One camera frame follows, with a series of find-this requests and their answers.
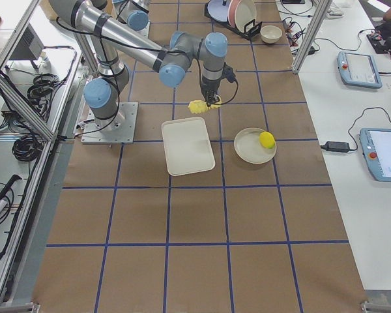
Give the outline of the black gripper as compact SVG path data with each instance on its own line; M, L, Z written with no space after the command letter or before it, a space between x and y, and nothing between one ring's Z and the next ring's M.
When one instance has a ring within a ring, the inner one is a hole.
M219 80L201 80L201 93L207 104L216 104L220 101L218 96Z

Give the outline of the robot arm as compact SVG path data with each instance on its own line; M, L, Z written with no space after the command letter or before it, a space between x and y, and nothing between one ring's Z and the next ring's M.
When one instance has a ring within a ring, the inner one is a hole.
M112 1L116 20L126 24L135 31L141 31L149 23L150 1L144 0L116 0Z
M99 10L91 1L50 1L50 5L73 30L83 31L151 67L168 87L178 87L192 61L201 61L199 86L208 108L222 103L218 96L220 82L236 80L233 69L225 62L227 37L222 33L209 33L201 38L177 31L171 36L169 48L163 48Z

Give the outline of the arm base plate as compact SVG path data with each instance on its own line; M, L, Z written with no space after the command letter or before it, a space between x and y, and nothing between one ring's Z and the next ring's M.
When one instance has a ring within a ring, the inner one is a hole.
M133 143L137 116L137 102L121 102L114 120L96 119L89 109L87 118L91 119L91 122L85 125L81 142L84 144Z

